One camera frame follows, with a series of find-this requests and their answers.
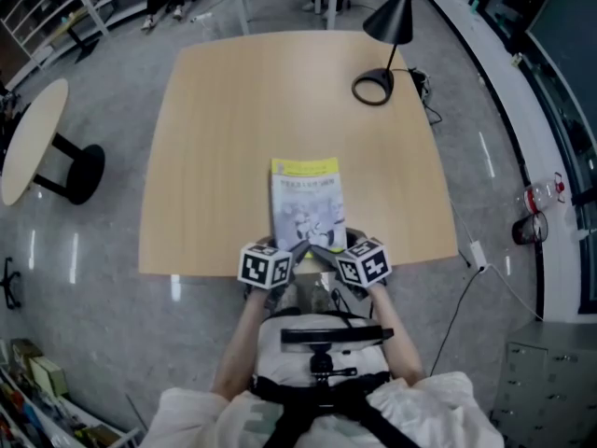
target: water bottle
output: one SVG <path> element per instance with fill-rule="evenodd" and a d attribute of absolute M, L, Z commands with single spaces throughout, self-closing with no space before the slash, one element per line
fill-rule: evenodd
<path fill-rule="evenodd" d="M 562 175 L 555 173 L 551 179 L 538 181 L 526 188 L 517 198 L 517 205 L 525 214 L 538 214 L 555 203 L 564 203 L 564 189 Z"/>

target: magazine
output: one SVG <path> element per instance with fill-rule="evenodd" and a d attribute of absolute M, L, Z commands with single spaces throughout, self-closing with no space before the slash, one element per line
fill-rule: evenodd
<path fill-rule="evenodd" d="M 333 252 L 346 248 L 337 158 L 271 160 L 271 209 L 279 249 L 291 250 L 305 240 Z"/>

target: white wall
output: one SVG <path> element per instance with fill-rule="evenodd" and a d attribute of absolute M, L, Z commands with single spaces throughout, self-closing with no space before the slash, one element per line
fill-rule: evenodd
<path fill-rule="evenodd" d="M 531 181 L 550 177 L 557 171 L 567 182 L 562 157 L 545 114 L 524 75 L 510 64 L 511 57 L 499 37 L 479 15 L 471 14 L 468 0 L 435 2 L 473 50 L 492 82 L 518 138 Z M 570 217 L 572 211 L 568 201 L 546 213 L 549 235 L 543 243 L 544 317 L 548 321 L 597 322 L 597 315 L 577 313 L 580 254 L 578 243 L 572 238 L 576 230 L 575 218 Z"/>

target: metal cabinet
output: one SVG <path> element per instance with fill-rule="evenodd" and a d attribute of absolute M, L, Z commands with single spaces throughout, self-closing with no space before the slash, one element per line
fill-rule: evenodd
<path fill-rule="evenodd" d="M 533 322 L 509 336 L 492 422 L 514 446 L 582 446 L 597 428 L 597 325 Z"/>

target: lamp base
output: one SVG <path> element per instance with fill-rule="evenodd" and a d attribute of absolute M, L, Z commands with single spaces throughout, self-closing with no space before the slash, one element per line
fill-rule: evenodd
<path fill-rule="evenodd" d="M 378 85 L 380 85 L 383 88 L 383 92 L 385 93 L 385 96 L 381 100 L 378 100 L 378 101 L 370 101 L 370 100 L 366 100 L 365 98 L 363 98 L 356 90 L 356 87 L 364 81 L 371 81 L 373 83 L 377 83 Z M 356 98 L 361 103 L 365 103 L 365 105 L 371 105 L 371 106 L 385 105 L 388 102 L 388 100 L 390 99 L 390 96 L 392 96 L 393 90 L 394 90 L 394 75 L 392 74 L 392 71 L 388 70 L 387 68 L 375 68 L 374 70 L 366 71 L 362 75 L 356 77 L 356 79 L 353 81 L 354 98 Z"/>

